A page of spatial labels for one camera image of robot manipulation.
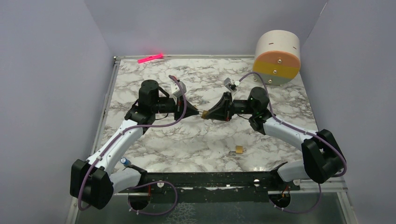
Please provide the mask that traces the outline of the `brass padlock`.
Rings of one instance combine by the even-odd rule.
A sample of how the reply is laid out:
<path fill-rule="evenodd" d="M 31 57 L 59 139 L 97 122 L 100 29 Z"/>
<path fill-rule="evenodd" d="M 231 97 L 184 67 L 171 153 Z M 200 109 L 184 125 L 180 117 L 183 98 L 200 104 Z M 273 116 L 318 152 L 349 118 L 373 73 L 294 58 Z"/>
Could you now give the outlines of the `brass padlock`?
<path fill-rule="evenodd" d="M 245 147 L 243 147 L 243 146 L 236 146 L 234 150 L 231 150 L 231 151 L 229 152 L 229 155 L 232 155 L 232 156 L 234 156 L 234 155 L 240 155 L 240 154 L 243 154 L 245 151 L 246 151 Z"/>
<path fill-rule="evenodd" d="M 202 118 L 202 119 L 209 119 L 209 115 L 210 115 L 210 113 L 208 112 L 208 111 L 202 111 L 202 112 L 200 112 L 200 117 Z"/>

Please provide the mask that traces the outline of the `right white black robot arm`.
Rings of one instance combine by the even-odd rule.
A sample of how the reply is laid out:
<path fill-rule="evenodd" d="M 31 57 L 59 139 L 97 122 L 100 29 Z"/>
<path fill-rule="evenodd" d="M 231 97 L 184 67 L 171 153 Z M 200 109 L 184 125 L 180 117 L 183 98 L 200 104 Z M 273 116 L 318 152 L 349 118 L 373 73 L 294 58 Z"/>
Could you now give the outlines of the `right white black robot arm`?
<path fill-rule="evenodd" d="M 315 133 L 292 126 L 274 115 L 268 108 L 269 103 L 262 87 L 253 88 L 246 100 L 233 99 L 230 92 L 225 92 L 214 107 L 203 112 L 202 118 L 230 121 L 234 115 L 249 114 L 248 121 L 254 131 L 278 138 L 301 151 L 302 160 L 273 169 L 269 183 L 276 190 L 297 179 L 322 184 L 346 170 L 345 157 L 330 131 L 323 129 Z"/>

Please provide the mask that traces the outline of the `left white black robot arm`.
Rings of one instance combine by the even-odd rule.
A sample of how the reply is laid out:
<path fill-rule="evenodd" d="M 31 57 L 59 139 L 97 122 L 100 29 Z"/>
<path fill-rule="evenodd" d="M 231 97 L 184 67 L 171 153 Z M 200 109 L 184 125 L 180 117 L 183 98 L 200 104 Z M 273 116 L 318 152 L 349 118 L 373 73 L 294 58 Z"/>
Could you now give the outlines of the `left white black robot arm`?
<path fill-rule="evenodd" d="M 147 179 L 143 171 L 131 165 L 120 174 L 112 174 L 125 152 L 150 128 L 163 128 L 182 119 L 198 115 L 185 96 L 186 86 L 175 76 L 166 92 L 155 80 L 142 82 L 138 99 L 126 113 L 121 126 L 101 149 L 86 160 L 77 159 L 71 167 L 70 195 L 75 197 L 80 211 L 90 207 L 104 208 L 112 196 L 126 188 L 142 191 Z"/>

